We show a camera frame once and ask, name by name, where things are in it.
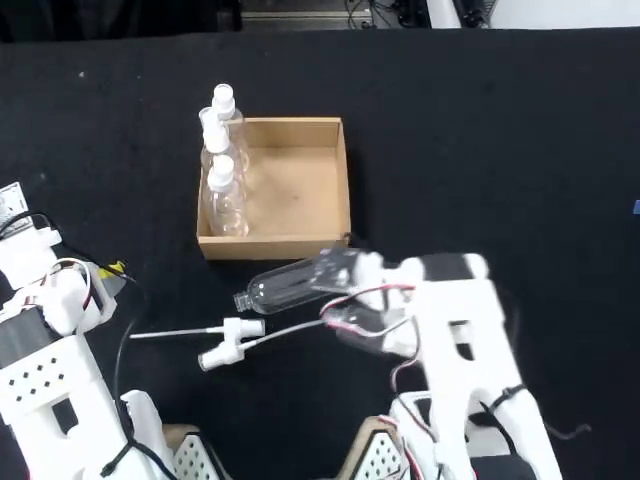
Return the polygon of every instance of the white spray cap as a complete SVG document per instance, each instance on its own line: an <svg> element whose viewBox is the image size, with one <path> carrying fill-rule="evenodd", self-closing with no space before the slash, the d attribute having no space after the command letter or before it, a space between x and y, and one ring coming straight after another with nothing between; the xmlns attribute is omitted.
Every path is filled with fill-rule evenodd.
<svg viewBox="0 0 640 480"><path fill-rule="evenodd" d="M233 98L231 85L221 83L213 89L211 106L218 112L220 120L229 120L236 113L236 100Z"/></svg>
<svg viewBox="0 0 640 480"><path fill-rule="evenodd" d="M213 157L213 167L209 170L207 185L214 192L224 192L233 182L235 165L233 158L228 155L216 155Z"/></svg>
<svg viewBox="0 0 640 480"><path fill-rule="evenodd" d="M202 138L205 148L211 153L222 153L229 148L229 131L220 121L213 107L200 110L200 123L202 123Z"/></svg>

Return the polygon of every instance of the black table surface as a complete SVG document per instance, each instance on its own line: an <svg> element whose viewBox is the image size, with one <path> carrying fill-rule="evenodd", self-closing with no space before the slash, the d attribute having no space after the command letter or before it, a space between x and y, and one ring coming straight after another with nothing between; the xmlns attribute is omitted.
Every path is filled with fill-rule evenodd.
<svg viewBox="0 0 640 480"><path fill-rule="evenodd" d="M70 243L148 289L148 329L217 324L270 263L207 263L195 240L197 113L231 83L250 116L344 119L354 229L391 260L479 252L518 299L524 381L565 478L630 478L640 318L640 30L325 32L3 46L0 184L20 180ZM318 305L268 319L276 330ZM136 311L90 332L107 383ZM218 339L136 343L124 386L200 426L232 476L337 473L385 412L396 358L307 331L204 374ZM421 388L418 372L403 388ZM26 478L7 429L2 478Z"/></svg>

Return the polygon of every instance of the open cardboard box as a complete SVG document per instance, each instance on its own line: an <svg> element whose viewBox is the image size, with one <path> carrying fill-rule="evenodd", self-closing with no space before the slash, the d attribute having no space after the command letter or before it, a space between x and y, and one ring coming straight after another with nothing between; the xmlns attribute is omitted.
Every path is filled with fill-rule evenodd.
<svg viewBox="0 0 640 480"><path fill-rule="evenodd" d="M211 234L198 200L198 243L210 260L312 257L351 231L347 158L339 118L248 118L246 237Z"/></svg>

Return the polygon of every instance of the clear plastic bottle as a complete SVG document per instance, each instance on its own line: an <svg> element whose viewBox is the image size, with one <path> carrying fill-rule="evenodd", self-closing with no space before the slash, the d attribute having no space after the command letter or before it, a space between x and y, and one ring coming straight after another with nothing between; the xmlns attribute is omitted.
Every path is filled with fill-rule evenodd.
<svg viewBox="0 0 640 480"><path fill-rule="evenodd" d="M233 159L216 155L207 176L205 211L211 232L225 237L244 237L249 233L242 187L234 175Z"/></svg>
<svg viewBox="0 0 640 480"><path fill-rule="evenodd" d="M242 171L249 169L249 145L247 143L247 128L242 112L236 108L231 85L221 83L213 90L211 106L216 110L218 118L229 128L231 143L238 149L242 162Z"/></svg>
<svg viewBox="0 0 640 480"><path fill-rule="evenodd" d="M235 165L236 180L242 187L243 195L246 196L240 154L231 142L229 130L218 118L218 114L213 107L203 108L199 116L202 123L202 138L204 139L204 148L202 149L200 160L205 176L209 174L214 157L218 155L231 157Z"/></svg>
<svg viewBox="0 0 640 480"><path fill-rule="evenodd" d="M239 312L269 315L328 295L312 288L314 277L314 259L302 260L257 275L233 299Z"/></svg>

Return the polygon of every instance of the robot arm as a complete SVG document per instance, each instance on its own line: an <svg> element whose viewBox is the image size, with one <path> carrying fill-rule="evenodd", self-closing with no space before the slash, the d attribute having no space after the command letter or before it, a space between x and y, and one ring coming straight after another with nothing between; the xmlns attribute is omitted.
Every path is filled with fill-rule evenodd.
<svg viewBox="0 0 640 480"><path fill-rule="evenodd" d="M377 253L332 250L318 260L312 283L347 293L323 309L323 318L344 340L410 357L422 367L429 391L399 395L391 417L426 479L474 480L478 464L502 462L498 472L519 468L522 478L560 480L488 273L484 259L474 254L410 258L385 268ZM388 333L363 336L363 331ZM507 445L497 431L487 436L494 428L477 428L471 421L477 417L498 422ZM522 460L519 467L514 459ZM492 478L510 477L493 472Z"/></svg>
<svg viewBox="0 0 640 480"><path fill-rule="evenodd" d="M17 288L0 311L0 414L20 445L30 478L99 479L127 440L82 334L113 315L117 304L109 282L115 278L102 278L91 263L57 259L51 246L59 242L55 230L34 227L0 241L0 266ZM129 392L123 400L136 439L173 471L151 399ZM53 411L63 401L78 420L66 434ZM165 477L145 455L131 450L110 478Z"/></svg>

